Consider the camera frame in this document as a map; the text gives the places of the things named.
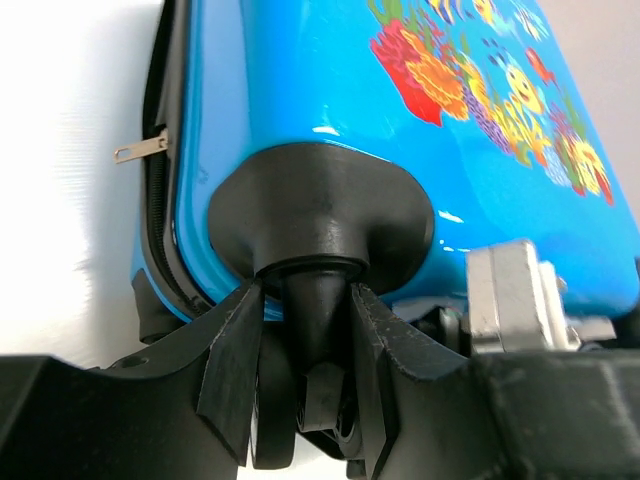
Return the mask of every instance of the red coral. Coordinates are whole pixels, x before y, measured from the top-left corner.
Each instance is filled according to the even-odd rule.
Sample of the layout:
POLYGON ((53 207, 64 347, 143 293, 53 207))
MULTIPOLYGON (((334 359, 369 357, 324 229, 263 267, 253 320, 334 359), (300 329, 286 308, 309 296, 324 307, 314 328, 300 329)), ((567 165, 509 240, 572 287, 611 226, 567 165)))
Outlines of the red coral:
POLYGON ((392 20, 378 35, 378 41, 371 40, 371 50, 396 85, 409 111, 427 123, 442 126, 441 107, 427 95, 407 68, 407 62, 418 63, 421 58, 403 31, 406 29, 402 22, 392 20))
POLYGON ((603 175, 603 173, 599 172, 598 170, 596 170, 594 173, 596 175, 596 179, 598 180, 598 185, 600 185, 600 188, 602 189, 602 194, 604 195, 607 204, 613 205, 613 192, 611 192, 611 183, 609 183, 609 179, 606 177, 606 175, 603 175))
POLYGON ((436 22, 433 21, 433 19, 431 17, 429 17, 429 15, 427 15, 426 13, 424 14, 424 18, 427 21, 427 23, 429 24, 429 30, 431 30, 431 34, 434 37, 444 37, 445 33, 444 31, 440 30, 438 28, 438 24, 436 22))
POLYGON ((556 130, 566 138, 575 136, 575 130, 567 117, 567 114, 561 110, 555 103, 551 104, 549 111, 551 121, 555 124, 556 130))
POLYGON ((440 60, 455 71, 457 75, 460 75, 461 72, 458 63, 455 61, 455 54, 456 51, 450 43, 440 45, 440 60))
POLYGON ((382 33, 378 34, 378 42, 371 40, 371 50, 380 63, 385 68, 393 68, 398 72, 406 75, 409 78, 409 70, 407 69, 407 62, 419 62, 420 54, 411 46, 407 39, 402 35, 402 32, 406 30, 404 25, 397 18, 391 20, 391 23, 384 27, 382 33))

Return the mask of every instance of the yellow fish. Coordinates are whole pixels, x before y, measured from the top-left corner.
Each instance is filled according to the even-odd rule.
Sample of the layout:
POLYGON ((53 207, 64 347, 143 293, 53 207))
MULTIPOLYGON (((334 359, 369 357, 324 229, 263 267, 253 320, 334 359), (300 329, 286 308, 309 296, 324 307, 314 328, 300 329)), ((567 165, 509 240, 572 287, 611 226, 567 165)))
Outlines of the yellow fish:
POLYGON ((473 6, 482 18, 482 21, 493 28, 501 37, 513 35, 518 40, 518 31, 513 18, 505 20, 502 14, 497 10, 493 0, 473 0, 473 6))
POLYGON ((462 0, 427 0, 427 3, 449 25, 455 24, 454 12, 464 20, 460 10, 462 0))

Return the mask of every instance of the zipper pull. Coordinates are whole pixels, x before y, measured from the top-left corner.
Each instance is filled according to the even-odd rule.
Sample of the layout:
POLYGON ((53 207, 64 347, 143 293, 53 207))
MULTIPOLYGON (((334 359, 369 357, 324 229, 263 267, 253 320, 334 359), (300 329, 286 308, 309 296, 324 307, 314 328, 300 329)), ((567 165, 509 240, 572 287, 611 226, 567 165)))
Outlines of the zipper pull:
POLYGON ((165 128, 157 137, 118 148, 113 154, 113 160, 116 163, 129 162, 136 158, 142 158, 147 155, 153 155, 154 153, 164 152, 168 147, 169 132, 165 128))

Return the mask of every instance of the blue suitcase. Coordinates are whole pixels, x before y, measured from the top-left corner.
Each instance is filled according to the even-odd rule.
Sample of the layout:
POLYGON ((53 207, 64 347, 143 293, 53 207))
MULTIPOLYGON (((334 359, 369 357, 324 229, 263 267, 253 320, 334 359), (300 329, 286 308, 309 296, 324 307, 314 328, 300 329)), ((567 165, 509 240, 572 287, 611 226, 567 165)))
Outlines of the blue suitcase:
POLYGON ((285 3, 165 1, 145 141, 118 152, 144 157, 143 341, 253 275, 279 320, 280 267, 317 258, 464 310, 466 252, 518 238, 568 315, 634 307, 638 230, 533 0, 285 3))

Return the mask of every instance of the metal clamp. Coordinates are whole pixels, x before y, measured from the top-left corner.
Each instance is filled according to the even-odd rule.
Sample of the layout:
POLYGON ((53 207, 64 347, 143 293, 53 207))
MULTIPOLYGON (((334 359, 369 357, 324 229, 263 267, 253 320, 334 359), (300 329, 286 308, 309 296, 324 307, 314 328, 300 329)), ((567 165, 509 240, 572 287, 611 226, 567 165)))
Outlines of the metal clamp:
POLYGON ((528 240, 469 252, 467 284, 469 315, 462 330, 473 353, 575 351, 586 340, 615 338, 608 319, 570 325, 560 294, 566 284, 553 264, 539 261, 528 240))

